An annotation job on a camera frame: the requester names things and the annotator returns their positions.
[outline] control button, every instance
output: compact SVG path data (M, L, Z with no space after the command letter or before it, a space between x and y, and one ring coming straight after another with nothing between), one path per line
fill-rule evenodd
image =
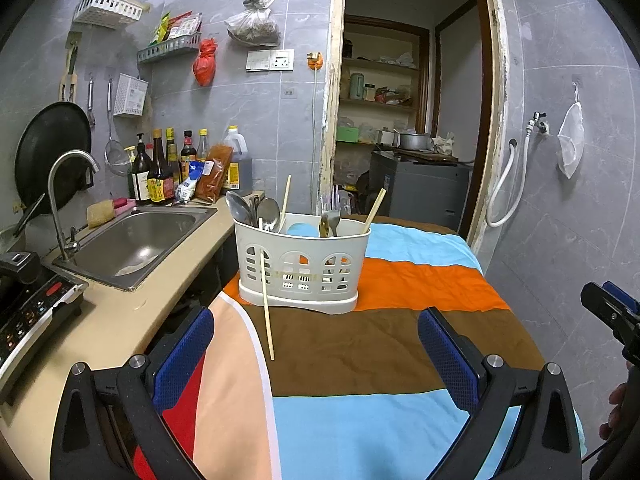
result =
M62 286L62 282L54 283L53 285L51 285L49 290L46 292L46 296L51 296L52 294L55 294L57 291L60 290L61 286Z

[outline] blue gripper pad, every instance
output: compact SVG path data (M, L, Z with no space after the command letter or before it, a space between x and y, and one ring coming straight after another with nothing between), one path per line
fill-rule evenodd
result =
M156 374L152 400L158 413L174 407L178 402L212 338L213 314L205 308L178 341Z
M428 310L418 316L418 337L459 410L473 414L478 406L478 378Z
M602 288L626 306L634 314L638 314L638 302L613 282L604 282Z

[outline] power plug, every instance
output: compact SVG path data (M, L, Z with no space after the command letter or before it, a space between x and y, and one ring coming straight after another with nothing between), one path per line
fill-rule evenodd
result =
M322 68L322 53L321 52L309 52L306 55L306 63L311 70L320 70Z

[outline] plastic oil jug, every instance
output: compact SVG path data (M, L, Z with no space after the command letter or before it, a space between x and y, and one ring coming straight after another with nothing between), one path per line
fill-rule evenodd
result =
M244 137L238 133L237 126L229 126L228 133L222 142L234 149L222 189L225 192L232 190L240 196L246 196L252 192L254 178L251 169L252 159Z

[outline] green box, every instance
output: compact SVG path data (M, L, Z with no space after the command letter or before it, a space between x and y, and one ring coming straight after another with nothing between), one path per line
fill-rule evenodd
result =
M338 126L336 130L335 138L341 142L358 142L358 134L360 133L357 128L349 128L348 126Z

